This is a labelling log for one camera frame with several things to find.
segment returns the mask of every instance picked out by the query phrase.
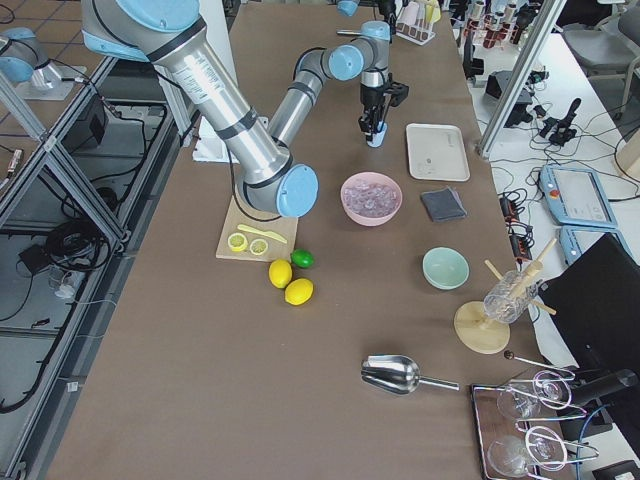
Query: wine glass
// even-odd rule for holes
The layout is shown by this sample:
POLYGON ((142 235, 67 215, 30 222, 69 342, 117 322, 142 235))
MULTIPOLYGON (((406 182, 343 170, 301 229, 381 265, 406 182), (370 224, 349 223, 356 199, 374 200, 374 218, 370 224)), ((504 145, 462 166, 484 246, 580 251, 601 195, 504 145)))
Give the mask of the wine glass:
POLYGON ((570 463, 564 441, 553 430, 542 426, 528 429, 524 439, 505 435, 494 440, 487 456, 491 467, 509 478, 529 476, 546 480, 535 467, 557 471, 570 463))
POLYGON ((560 421, 584 418, 586 411, 571 405, 573 398, 567 378, 552 370, 536 372, 532 378, 514 378, 500 388, 497 399, 498 410, 502 415, 516 421, 516 428, 522 421, 560 421), (551 410, 575 408, 576 413, 563 416, 549 415, 541 417, 541 407, 551 410))

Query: glass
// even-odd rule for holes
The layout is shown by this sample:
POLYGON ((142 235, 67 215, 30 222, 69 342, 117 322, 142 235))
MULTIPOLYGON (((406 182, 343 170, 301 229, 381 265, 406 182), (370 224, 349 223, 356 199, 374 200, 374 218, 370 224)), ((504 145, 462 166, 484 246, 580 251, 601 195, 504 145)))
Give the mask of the glass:
POLYGON ((495 287, 484 297, 484 313, 500 323, 513 323, 524 312, 531 300, 538 294, 537 285, 518 291, 524 274, 512 270, 505 273, 495 287))
POLYGON ((524 438, 505 435, 494 440, 487 452, 489 464, 498 473, 509 478, 525 476, 548 480, 541 472, 555 472, 568 463, 583 462, 598 457, 598 450, 578 442, 562 440, 548 427, 536 426, 526 430, 524 438), (591 450, 591 455, 569 459, 567 445, 578 451, 579 448, 591 450))
POLYGON ((514 378, 501 387, 497 405, 506 418, 515 420, 516 428, 523 421, 561 421, 584 418, 586 410, 571 404, 573 399, 568 380, 572 377, 560 375, 552 370, 541 370, 532 378, 514 378), (576 409, 576 413, 563 416, 540 416, 541 407, 552 410, 576 409))

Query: yellow plastic knife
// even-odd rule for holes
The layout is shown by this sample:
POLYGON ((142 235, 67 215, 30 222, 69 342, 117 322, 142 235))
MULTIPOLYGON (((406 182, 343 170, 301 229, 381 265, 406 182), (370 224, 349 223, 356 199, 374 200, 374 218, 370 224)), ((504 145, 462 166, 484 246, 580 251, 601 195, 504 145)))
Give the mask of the yellow plastic knife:
POLYGON ((284 244, 289 243, 289 242, 287 242, 286 238, 284 238, 278 232, 274 232, 272 230, 258 230, 257 228, 250 227, 249 225, 245 225, 244 223, 239 223, 237 228, 241 232, 255 233, 255 234, 267 237, 267 238, 272 238, 272 239, 274 239, 274 240, 276 240, 278 242, 282 242, 284 244))

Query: white tray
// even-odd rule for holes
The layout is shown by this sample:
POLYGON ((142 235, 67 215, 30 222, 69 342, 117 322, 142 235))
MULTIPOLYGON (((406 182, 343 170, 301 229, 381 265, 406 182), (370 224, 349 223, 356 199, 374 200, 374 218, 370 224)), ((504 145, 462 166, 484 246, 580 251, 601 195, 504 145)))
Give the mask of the white tray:
POLYGON ((409 173, 418 180, 469 180, 462 132, 454 125, 407 125, 409 173))

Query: tray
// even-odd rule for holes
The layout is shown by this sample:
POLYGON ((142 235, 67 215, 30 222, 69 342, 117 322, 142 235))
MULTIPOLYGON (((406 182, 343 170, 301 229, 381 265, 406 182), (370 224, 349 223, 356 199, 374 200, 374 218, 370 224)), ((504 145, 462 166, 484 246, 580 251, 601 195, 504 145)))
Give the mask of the tray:
POLYGON ((462 132, 454 125, 410 123, 406 128, 409 173, 418 180, 469 180, 462 132))
MULTIPOLYGON (((496 472, 487 458, 487 452, 489 445, 498 437, 502 435, 513 435, 518 438, 524 439, 524 433, 515 428, 513 420, 505 418, 497 407, 498 395, 500 390, 495 386, 488 385, 472 385, 471 386, 471 400, 473 403, 473 414, 476 424, 476 433, 478 435, 479 450, 480 450, 480 466, 482 469, 482 477, 487 480, 507 480, 501 474, 496 472)), ((543 414, 551 414, 551 410, 545 410, 543 408, 543 414)), ((557 422, 544 422, 544 425, 552 428, 554 431, 559 432, 557 422)), ((575 480, 572 474, 571 468, 565 466, 562 470, 557 472, 544 471, 544 477, 558 479, 558 480, 575 480)))

